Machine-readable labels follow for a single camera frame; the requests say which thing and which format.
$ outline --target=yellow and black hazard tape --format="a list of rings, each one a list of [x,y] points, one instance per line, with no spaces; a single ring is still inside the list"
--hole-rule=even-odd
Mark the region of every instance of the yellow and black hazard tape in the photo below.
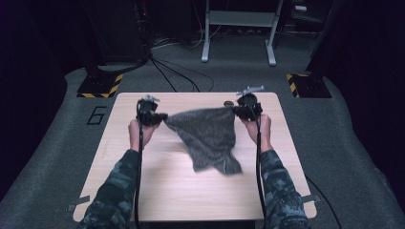
[[[116,81],[114,82],[113,87],[111,88],[110,92],[106,94],[92,94],[92,93],[77,93],[77,97],[88,97],[88,98],[94,98],[94,97],[113,97],[114,94],[116,94],[116,91],[118,90],[119,83],[121,82],[122,79],[122,74],[117,76]]]
[[[288,80],[288,84],[289,84],[289,88],[291,89],[292,95],[294,97],[300,97],[300,95],[298,94],[298,90],[297,90],[297,86],[294,83],[293,77],[306,77],[308,76],[307,74],[287,74],[287,80]]]

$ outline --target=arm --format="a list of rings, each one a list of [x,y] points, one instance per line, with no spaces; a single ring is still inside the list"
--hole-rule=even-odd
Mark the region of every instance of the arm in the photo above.
[[[265,190],[266,228],[308,228],[301,196],[287,169],[274,151],[270,141],[271,119],[261,114],[261,174]],[[257,144],[257,125],[242,120],[252,140]]]
[[[159,127],[143,126],[143,146]],[[128,126],[130,149],[116,163],[114,169],[98,189],[78,228],[127,228],[131,218],[139,175],[139,124],[132,120]]]

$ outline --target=white table frame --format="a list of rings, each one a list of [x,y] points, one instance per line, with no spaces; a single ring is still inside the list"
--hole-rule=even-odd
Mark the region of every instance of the white table frame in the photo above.
[[[202,62],[208,62],[210,45],[210,25],[227,26],[253,26],[271,28],[271,33],[266,40],[268,63],[271,67],[276,66],[276,58],[272,47],[274,34],[280,17],[281,7],[284,0],[279,0],[276,12],[251,12],[251,11],[224,11],[210,10],[209,0],[206,0],[205,10],[205,40],[202,49]]]

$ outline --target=black curtain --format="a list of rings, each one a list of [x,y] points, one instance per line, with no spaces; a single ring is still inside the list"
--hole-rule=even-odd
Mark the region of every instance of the black curtain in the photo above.
[[[353,129],[405,209],[405,2],[335,0],[309,71],[345,97]]]
[[[72,39],[69,23],[80,34]],[[83,55],[103,64],[81,0],[0,1],[0,198],[31,158],[56,115]]]

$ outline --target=gray carpet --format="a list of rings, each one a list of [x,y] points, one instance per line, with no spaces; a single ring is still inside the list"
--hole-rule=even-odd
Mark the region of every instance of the gray carpet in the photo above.
[[[342,227],[405,228],[404,214],[383,175],[352,131],[350,114],[339,90],[325,79],[331,99],[292,96],[286,74],[305,72],[314,40],[284,35],[275,51],[277,66],[272,68],[267,64],[265,39],[251,35],[213,41],[208,63],[201,62],[203,44],[194,49],[166,46],[154,49],[153,55],[209,75],[214,80],[211,92],[237,92],[246,86],[264,85],[266,92],[277,93],[304,171],[327,196]],[[207,77],[171,67],[194,80],[202,92],[209,90],[211,81]],[[73,212],[66,208],[79,198],[116,99],[77,98],[76,90],[85,75],[84,70],[66,75],[69,87],[64,103],[0,204],[0,228],[75,227]],[[179,92],[192,91],[184,79],[168,77]],[[173,90],[149,61],[126,73],[117,92]],[[105,113],[101,124],[86,125],[96,106],[106,107],[97,110]],[[309,188],[319,194],[312,184]],[[325,200],[316,203],[316,208],[317,216],[310,220],[312,228],[338,228]]]

